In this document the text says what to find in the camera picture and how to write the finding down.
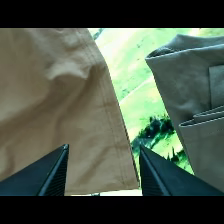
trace clothing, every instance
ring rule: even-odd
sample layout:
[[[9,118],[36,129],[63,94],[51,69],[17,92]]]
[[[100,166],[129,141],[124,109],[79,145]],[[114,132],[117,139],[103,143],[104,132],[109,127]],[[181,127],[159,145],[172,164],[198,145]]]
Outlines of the clothing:
[[[138,188],[106,62],[87,29],[0,29],[0,180],[70,145],[66,195]]]
[[[146,62],[195,175],[224,191],[224,37],[177,35]]]

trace pant leg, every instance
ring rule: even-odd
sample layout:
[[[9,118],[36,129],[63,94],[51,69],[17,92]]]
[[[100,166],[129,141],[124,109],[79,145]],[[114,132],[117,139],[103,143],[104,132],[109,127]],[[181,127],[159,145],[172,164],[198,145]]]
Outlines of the pant leg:
[[[146,58],[195,174],[222,191],[223,54],[224,37],[177,35]]]
[[[0,179],[70,144],[66,195],[138,187],[109,71],[87,29],[0,29]]]

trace gray pants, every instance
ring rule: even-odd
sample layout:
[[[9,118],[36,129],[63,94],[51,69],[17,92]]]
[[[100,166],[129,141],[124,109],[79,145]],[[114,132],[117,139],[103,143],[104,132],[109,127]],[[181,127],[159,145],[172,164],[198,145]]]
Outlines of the gray pants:
[[[224,37],[177,35],[146,62],[195,175],[224,191]]]

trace tan pants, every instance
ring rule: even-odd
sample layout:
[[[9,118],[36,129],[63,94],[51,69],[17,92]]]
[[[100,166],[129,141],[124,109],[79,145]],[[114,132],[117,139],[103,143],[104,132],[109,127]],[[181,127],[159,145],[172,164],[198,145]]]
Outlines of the tan pants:
[[[70,144],[66,195],[138,187],[105,60],[87,29],[0,29],[0,180]]]
[[[195,174],[224,191],[224,37],[177,35],[146,62]]]

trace pants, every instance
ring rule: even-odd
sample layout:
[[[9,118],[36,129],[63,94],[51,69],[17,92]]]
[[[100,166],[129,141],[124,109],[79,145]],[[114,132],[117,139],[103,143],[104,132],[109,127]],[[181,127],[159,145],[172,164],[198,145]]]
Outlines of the pants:
[[[109,71],[87,29],[0,29],[0,180],[70,145],[66,195],[136,189]]]
[[[195,175],[224,191],[224,37],[177,35],[146,62]]]

